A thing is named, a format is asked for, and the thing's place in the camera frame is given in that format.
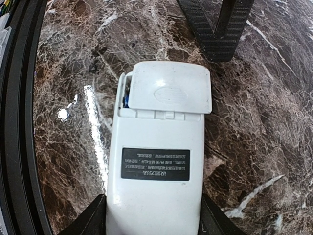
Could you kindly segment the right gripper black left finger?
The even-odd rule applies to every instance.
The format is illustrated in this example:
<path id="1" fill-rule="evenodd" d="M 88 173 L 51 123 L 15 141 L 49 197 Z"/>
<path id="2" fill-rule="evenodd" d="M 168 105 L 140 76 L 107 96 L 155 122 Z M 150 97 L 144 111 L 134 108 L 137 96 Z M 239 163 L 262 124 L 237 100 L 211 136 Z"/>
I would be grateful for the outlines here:
<path id="1" fill-rule="evenodd" d="M 100 194 L 58 235 L 105 235 L 105 223 L 106 196 Z"/>

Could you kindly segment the white battery cover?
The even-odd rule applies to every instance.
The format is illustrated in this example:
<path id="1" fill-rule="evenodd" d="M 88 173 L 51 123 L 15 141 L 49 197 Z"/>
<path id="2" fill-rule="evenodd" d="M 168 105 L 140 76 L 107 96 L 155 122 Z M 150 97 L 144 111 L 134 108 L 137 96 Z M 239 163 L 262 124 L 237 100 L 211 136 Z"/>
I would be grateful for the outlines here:
<path id="1" fill-rule="evenodd" d="M 201 65 L 146 61 L 134 65 L 128 106 L 131 109 L 209 114 L 209 70 Z"/>

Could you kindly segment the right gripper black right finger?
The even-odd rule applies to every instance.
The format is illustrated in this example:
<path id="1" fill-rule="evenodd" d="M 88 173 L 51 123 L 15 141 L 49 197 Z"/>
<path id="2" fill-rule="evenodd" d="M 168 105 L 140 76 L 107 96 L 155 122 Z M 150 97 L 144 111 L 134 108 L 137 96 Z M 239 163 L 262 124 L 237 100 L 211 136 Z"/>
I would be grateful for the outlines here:
<path id="1" fill-rule="evenodd" d="M 202 195 L 200 235 L 246 235 L 206 194 Z"/>

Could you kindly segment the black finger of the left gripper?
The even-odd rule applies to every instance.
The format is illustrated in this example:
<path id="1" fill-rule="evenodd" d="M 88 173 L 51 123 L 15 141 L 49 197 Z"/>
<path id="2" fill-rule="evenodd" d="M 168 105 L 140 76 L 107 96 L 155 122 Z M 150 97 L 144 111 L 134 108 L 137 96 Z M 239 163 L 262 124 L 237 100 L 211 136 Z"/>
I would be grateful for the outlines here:
<path id="1" fill-rule="evenodd" d="M 177 3 L 205 58 L 210 62 L 229 62 L 235 54 L 254 1 L 223 0 L 214 29 L 200 1 L 178 0 Z"/>

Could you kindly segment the white red remote control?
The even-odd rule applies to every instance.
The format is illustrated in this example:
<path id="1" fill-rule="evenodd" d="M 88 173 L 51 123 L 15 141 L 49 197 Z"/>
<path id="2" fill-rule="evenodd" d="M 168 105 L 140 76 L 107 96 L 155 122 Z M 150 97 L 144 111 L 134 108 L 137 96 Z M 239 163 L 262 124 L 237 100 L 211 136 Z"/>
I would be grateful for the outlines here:
<path id="1" fill-rule="evenodd" d="M 106 196 L 108 235 L 196 235 L 204 116 L 134 110 L 132 74 L 118 82 Z"/>

